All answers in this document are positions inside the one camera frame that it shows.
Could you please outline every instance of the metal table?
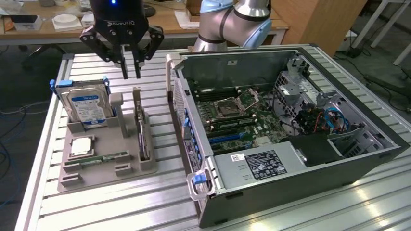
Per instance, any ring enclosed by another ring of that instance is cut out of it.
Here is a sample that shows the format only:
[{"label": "metal table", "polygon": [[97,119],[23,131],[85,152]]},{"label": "metal table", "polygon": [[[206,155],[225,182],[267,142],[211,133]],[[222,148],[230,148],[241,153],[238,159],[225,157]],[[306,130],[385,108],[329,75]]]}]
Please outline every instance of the metal table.
[{"label": "metal table", "polygon": [[[306,46],[306,50],[405,140],[411,142],[410,123],[321,49]],[[58,79],[87,79],[94,75],[106,75],[111,80],[111,91],[125,94],[125,113],[133,112],[133,87],[142,88],[143,106],[151,116],[159,171],[154,175],[113,185],[59,193],[57,179],[67,131],[67,113],[54,96],[18,219],[18,231],[201,230],[195,205],[189,196],[166,98],[165,57],[173,51],[185,50],[159,51],[143,67],[142,79],[130,80],[123,80],[121,69],[103,62],[95,54],[65,57]],[[126,59],[133,69],[130,54]],[[314,70],[311,78],[323,90],[330,87]],[[354,184],[205,230],[405,230],[411,227],[410,179],[409,149]]]}]

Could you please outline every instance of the table leg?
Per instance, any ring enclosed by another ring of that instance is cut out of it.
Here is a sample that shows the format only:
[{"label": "table leg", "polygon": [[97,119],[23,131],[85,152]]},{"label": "table leg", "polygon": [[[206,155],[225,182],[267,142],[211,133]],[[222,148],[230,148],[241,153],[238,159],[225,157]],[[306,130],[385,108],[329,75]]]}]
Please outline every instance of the table leg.
[{"label": "table leg", "polygon": [[359,46],[361,41],[366,37],[373,24],[375,23],[381,13],[383,12],[385,8],[387,7],[387,4],[389,4],[389,2],[386,0],[383,0],[383,2],[381,3],[378,9],[375,10],[374,15],[371,16],[371,18],[370,18],[370,20],[369,20],[369,22],[367,22],[367,24],[365,26],[365,29],[361,31],[361,34],[359,34],[358,38],[354,41],[353,48],[357,48]]},{"label": "table leg", "polygon": [[401,64],[401,62],[405,60],[405,58],[410,54],[410,52],[411,52],[411,43],[407,46],[407,48],[405,49],[405,51],[402,52],[402,54],[399,55],[399,57],[397,58],[397,60],[394,61],[395,66],[398,66]]},{"label": "table leg", "polygon": [[281,45],[283,42],[286,30],[277,30],[275,32],[277,33],[274,34],[271,45]]},{"label": "table leg", "polygon": [[377,47],[379,41],[382,40],[382,38],[386,36],[390,28],[393,27],[394,23],[397,22],[398,18],[401,17],[402,13],[405,12],[405,9],[409,7],[410,5],[410,1],[405,2],[405,4],[402,5],[402,7],[398,9],[398,11],[395,12],[395,14],[393,15],[390,22],[386,24],[382,32],[379,33],[377,39],[374,40],[371,47]]}]

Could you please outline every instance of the hard drive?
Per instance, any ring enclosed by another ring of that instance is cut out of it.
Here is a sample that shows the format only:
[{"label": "hard drive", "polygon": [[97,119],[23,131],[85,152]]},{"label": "hard drive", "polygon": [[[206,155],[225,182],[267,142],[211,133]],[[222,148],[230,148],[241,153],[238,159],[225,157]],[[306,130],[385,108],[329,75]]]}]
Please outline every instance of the hard drive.
[{"label": "hard drive", "polygon": [[54,90],[71,123],[82,122],[86,129],[107,126],[106,119],[114,116],[107,78],[91,81],[62,80]]}]

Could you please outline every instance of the sticker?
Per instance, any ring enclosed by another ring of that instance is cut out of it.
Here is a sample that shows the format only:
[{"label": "sticker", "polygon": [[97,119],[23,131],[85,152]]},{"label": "sticker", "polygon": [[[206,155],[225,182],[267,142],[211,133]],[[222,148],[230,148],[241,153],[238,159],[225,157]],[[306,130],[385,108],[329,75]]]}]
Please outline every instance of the sticker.
[{"label": "sticker", "polygon": [[83,162],[81,165],[82,166],[90,166],[90,165],[97,165],[97,164],[101,164],[101,163],[102,163],[102,160],[91,160],[91,161]]},{"label": "sticker", "polygon": [[221,125],[221,128],[233,127],[233,126],[237,126],[237,125],[238,125],[238,123],[225,124],[225,125]]},{"label": "sticker", "polygon": [[274,150],[246,156],[246,161],[257,180],[287,173]]},{"label": "sticker", "polygon": [[83,123],[101,124],[106,121],[105,110],[99,107],[99,96],[74,97],[71,101]]},{"label": "sticker", "polygon": [[245,160],[245,153],[231,155],[233,162]]},{"label": "sticker", "polygon": [[239,122],[239,124],[249,124],[253,122],[253,119],[246,119]]},{"label": "sticker", "polygon": [[235,66],[238,65],[238,61],[237,60],[230,60],[227,63],[227,66]]}]

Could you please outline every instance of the collaborative robot arm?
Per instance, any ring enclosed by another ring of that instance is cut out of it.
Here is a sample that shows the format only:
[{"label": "collaborative robot arm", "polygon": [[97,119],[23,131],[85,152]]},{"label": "collaborative robot arm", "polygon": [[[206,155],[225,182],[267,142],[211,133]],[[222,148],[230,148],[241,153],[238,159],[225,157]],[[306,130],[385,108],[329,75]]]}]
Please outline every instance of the collaborative robot arm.
[{"label": "collaborative robot arm", "polygon": [[225,51],[230,41],[245,48],[259,47],[271,30],[271,1],[203,0],[201,32],[194,51]]},{"label": "collaborative robot arm", "polygon": [[[149,25],[143,0],[90,0],[90,4],[95,14],[95,25],[83,31],[82,42],[106,62],[113,61],[121,66],[125,79],[129,78],[129,70],[123,45],[130,45],[137,77],[141,78],[145,60],[151,60],[165,39],[162,27]],[[142,49],[138,43],[147,31],[151,41]],[[98,33],[113,44],[113,48],[102,43]]]}]

